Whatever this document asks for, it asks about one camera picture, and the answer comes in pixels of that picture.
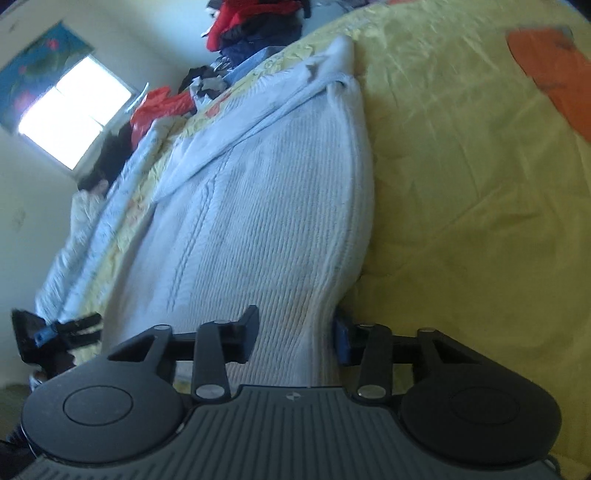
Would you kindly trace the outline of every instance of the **round black pad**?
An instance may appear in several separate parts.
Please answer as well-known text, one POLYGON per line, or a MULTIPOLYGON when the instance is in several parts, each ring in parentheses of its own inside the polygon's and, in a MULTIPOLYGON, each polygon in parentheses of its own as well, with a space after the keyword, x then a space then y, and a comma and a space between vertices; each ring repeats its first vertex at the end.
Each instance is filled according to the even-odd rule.
POLYGON ((546 457, 560 410, 542 388, 504 368, 445 365, 403 397, 402 421, 424 447, 476 467, 546 457))
POLYGON ((127 416, 134 401, 125 390, 113 387, 88 387, 70 395, 64 403, 68 418, 80 425, 100 427, 127 416))
POLYGON ((66 463, 105 464, 162 445, 183 412, 175 389, 142 362, 102 356, 36 389, 23 407, 22 428, 46 455, 66 463))

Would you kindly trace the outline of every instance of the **ribbed black surface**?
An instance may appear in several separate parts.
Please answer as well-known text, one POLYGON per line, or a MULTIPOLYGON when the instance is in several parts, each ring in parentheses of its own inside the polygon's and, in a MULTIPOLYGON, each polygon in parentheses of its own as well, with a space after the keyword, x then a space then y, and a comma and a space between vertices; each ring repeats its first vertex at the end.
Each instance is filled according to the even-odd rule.
POLYGON ((182 432, 146 458, 107 468, 40 459, 22 480, 557 480, 542 462, 479 472, 433 458, 383 408, 339 388, 245 387, 232 402, 198 408, 182 432))

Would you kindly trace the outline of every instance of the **ceiling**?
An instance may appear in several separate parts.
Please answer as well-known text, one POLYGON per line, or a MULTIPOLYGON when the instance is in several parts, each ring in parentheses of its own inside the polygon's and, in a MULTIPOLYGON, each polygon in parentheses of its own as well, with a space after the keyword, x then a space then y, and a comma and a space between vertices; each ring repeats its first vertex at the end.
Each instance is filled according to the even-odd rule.
POLYGON ((211 63, 201 33, 212 24, 207 0, 93 0, 98 8, 183 70, 211 63))

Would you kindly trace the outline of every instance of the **blue curtain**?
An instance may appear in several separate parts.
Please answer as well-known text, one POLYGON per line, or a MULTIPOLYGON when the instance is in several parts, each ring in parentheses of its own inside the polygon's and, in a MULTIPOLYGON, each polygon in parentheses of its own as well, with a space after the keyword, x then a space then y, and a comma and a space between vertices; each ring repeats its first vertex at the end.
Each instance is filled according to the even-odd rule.
POLYGON ((62 23, 45 32, 0 70, 0 124, 15 132, 27 109, 91 52, 62 23))

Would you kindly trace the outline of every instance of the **white knit blanket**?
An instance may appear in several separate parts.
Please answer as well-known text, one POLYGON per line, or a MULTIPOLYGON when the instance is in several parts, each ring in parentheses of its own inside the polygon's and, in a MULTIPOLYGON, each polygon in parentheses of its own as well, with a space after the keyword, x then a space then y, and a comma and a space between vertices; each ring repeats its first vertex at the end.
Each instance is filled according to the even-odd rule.
POLYGON ((106 347, 255 304, 258 341, 250 362, 229 366, 233 385, 338 382, 331 321, 361 270, 374 199, 352 55, 338 37, 176 147, 105 314, 106 347))

